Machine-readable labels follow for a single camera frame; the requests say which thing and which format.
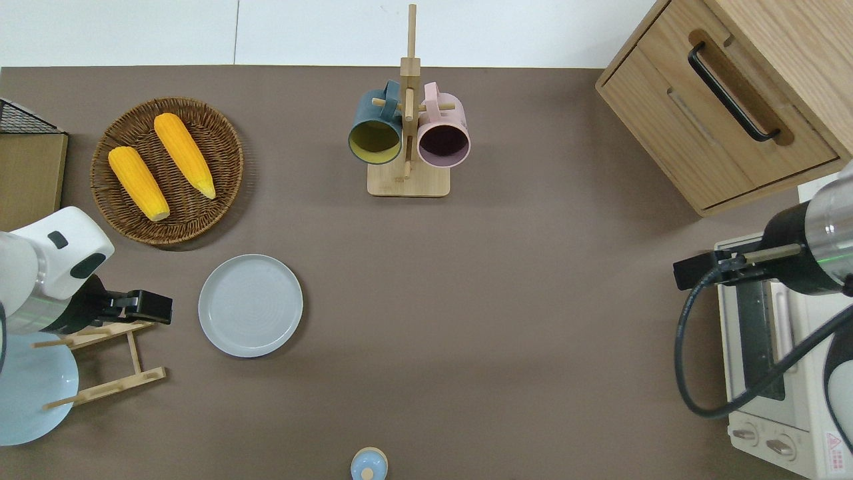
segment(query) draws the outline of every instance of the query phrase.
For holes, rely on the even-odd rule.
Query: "light blue plate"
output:
[[[77,394],[79,375],[71,350],[65,345],[30,347],[57,338],[42,332],[6,337],[6,361],[0,372],[0,445],[20,445],[44,436],[71,410],[71,403],[42,410],[45,403]]]

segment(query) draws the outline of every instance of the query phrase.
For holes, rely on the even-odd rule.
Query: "round woven tray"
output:
[[[209,199],[189,184],[154,132],[154,117],[170,112],[183,120],[213,176]],[[169,216],[153,222],[136,206],[110,169],[115,147],[136,149],[169,204]],[[185,242],[208,231],[234,203],[243,178],[243,148],[224,115],[191,98],[155,98],[122,115],[104,132],[92,158],[90,185],[107,222],[125,237],[149,245]]]

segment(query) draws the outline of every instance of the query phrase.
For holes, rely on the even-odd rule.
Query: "mug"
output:
[[[373,105],[374,98],[385,105]],[[356,119],[350,129],[352,154],[370,165],[382,165],[400,155],[403,146],[403,118],[397,111],[400,84],[388,80],[384,90],[371,90],[362,95],[356,108]]]
[[[435,82],[424,85],[426,112],[418,119],[418,156],[433,167],[450,168],[471,153],[471,138],[465,109],[458,98],[438,91]],[[452,110],[439,110],[440,103],[454,103]]]

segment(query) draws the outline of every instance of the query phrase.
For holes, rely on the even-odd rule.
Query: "corn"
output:
[[[149,220],[156,222],[169,216],[163,192],[135,149],[116,147],[110,150],[107,158],[121,186]]]
[[[205,157],[181,119],[175,114],[159,114],[154,117],[154,131],[189,184],[207,198],[216,198]]]

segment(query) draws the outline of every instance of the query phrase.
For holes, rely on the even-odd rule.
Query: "mug rack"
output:
[[[67,345],[71,350],[88,347],[95,343],[100,343],[111,338],[127,335],[127,342],[131,347],[131,362],[133,363],[134,374],[113,380],[112,382],[101,383],[88,389],[80,390],[76,395],[69,396],[51,403],[46,403],[42,406],[43,410],[73,403],[75,406],[103,398],[108,395],[117,394],[119,392],[150,383],[155,380],[165,378],[165,368],[158,366],[150,370],[142,371],[142,365],[139,362],[139,351],[136,349],[136,339],[133,332],[151,326],[150,322],[136,321],[132,324],[112,323],[96,328],[88,328],[77,333],[66,335],[59,340],[49,342],[36,342],[32,345],[33,348],[53,347],[56,345]]]
[[[409,47],[400,59],[400,103],[403,113],[403,141],[400,155],[382,165],[368,165],[368,193],[373,196],[441,197],[450,193],[450,169],[427,164],[414,152],[421,105],[421,59],[415,56],[415,17],[417,7],[409,5]],[[385,101],[373,100],[383,106]],[[453,104],[439,105],[441,109]]]

